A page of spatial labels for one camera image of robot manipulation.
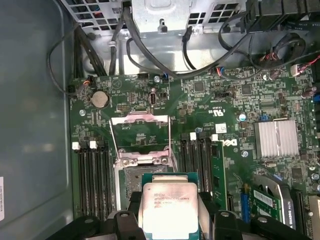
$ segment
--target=motherboard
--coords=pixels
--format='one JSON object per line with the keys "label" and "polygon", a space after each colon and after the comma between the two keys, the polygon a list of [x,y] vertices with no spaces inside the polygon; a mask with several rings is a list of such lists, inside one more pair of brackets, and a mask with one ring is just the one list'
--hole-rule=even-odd
{"label": "motherboard", "polygon": [[75,218],[105,220],[127,209],[145,173],[197,173],[198,191],[210,192],[221,209],[245,222],[269,215],[312,238],[320,223],[311,210],[320,199],[312,71],[292,76],[290,67],[279,68],[276,77],[241,80],[253,73],[74,79]]}

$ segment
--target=cable clip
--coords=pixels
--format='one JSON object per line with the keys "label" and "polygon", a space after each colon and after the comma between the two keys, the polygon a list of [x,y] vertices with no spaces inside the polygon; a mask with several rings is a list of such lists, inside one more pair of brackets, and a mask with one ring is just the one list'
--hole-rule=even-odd
{"label": "cable clip", "polygon": [[108,46],[111,48],[111,47],[115,47],[117,48],[117,42],[116,41],[109,41],[108,42]]}

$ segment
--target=blue pcie slot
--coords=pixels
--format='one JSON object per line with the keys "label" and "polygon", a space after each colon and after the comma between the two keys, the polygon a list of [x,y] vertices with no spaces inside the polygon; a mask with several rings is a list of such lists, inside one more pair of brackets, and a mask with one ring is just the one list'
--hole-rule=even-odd
{"label": "blue pcie slot", "polygon": [[241,198],[241,211],[242,211],[242,220],[245,223],[250,223],[250,207],[249,207],[249,195],[245,193],[240,194]]}

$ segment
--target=white sticker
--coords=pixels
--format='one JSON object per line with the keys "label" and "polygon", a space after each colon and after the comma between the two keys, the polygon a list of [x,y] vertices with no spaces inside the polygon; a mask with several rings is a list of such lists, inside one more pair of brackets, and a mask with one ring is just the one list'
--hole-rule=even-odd
{"label": "white sticker", "polygon": [[260,201],[264,202],[265,204],[269,205],[272,208],[274,207],[274,204],[273,204],[274,202],[270,197],[267,197],[256,190],[253,190],[253,195],[256,199],[259,199]]}
{"label": "white sticker", "polygon": [[227,133],[227,124],[218,123],[215,125],[215,133],[217,134],[226,134]]}
{"label": "white sticker", "polygon": [[4,177],[0,177],[0,221],[5,219]]}
{"label": "white sticker", "polygon": [[259,210],[259,213],[260,213],[261,215],[271,217],[269,213],[267,213],[267,212],[263,211],[261,208],[259,208],[259,207],[258,207],[258,210]]}

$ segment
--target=silver heatsink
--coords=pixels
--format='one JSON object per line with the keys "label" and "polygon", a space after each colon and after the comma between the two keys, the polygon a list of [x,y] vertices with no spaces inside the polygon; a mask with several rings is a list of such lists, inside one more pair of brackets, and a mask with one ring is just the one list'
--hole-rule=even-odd
{"label": "silver heatsink", "polygon": [[299,154],[294,120],[257,122],[254,124],[258,157],[284,157]]}

